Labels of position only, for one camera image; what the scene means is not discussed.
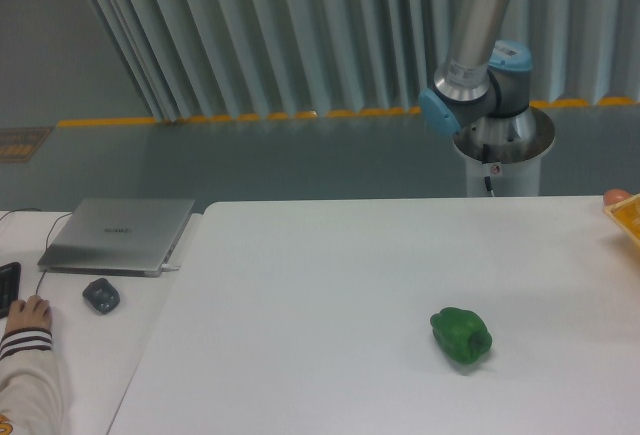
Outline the person's hand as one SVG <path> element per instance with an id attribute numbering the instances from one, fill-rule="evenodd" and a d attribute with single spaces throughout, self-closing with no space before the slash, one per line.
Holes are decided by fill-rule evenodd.
<path id="1" fill-rule="evenodd" d="M 5 326 L 5 335 L 24 330 L 50 331 L 52 312 L 48 300 L 32 295 L 27 300 L 11 303 Z"/>

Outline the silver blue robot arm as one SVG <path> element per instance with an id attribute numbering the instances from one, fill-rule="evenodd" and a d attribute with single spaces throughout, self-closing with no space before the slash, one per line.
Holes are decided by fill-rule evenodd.
<path id="1" fill-rule="evenodd" d="M 505 107 L 507 88 L 497 80 L 504 72 L 525 88 L 522 76 L 532 69 L 526 57 L 494 62 L 494 46 L 510 0 L 462 0 L 454 23 L 447 56 L 434 73 L 434 86 L 418 97 L 427 122 L 444 135 L 454 135 L 476 120 L 495 115 Z M 558 75 L 566 88 L 600 101 L 614 85 L 614 29 L 621 22 L 613 0 L 549 0 L 543 32 L 549 41 L 549 60 L 561 59 L 565 73 L 555 65 L 547 76 Z"/>

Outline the white striped sleeve forearm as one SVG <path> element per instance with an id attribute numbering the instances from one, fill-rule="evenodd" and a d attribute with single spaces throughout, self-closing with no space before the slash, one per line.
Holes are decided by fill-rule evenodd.
<path id="1" fill-rule="evenodd" d="M 1 340 L 1 432 L 59 434 L 63 417 L 51 332 L 26 328 L 5 334 Z"/>

